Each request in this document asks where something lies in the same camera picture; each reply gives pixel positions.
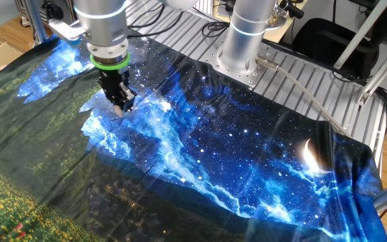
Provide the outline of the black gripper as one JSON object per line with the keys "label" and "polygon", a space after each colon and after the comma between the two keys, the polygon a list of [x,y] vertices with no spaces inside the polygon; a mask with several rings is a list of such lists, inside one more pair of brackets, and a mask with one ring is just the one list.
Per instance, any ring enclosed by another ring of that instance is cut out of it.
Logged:
{"label": "black gripper", "polygon": [[112,102],[115,109],[120,109],[121,117],[134,109],[136,92],[128,85],[128,71],[120,73],[118,70],[99,70],[98,83],[101,85],[105,96]]}

